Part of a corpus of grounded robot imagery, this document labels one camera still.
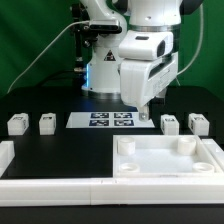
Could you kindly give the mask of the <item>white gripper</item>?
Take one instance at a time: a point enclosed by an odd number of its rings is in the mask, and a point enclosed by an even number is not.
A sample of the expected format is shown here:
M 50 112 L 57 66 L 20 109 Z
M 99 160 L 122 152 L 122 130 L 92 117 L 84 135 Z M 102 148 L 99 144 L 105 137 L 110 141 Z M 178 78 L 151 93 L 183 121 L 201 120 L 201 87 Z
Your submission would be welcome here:
M 125 59 L 120 66 L 121 99 L 125 105 L 139 108 L 139 120 L 148 121 L 147 103 L 163 91 L 177 76 L 178 54 L 155 61 Z

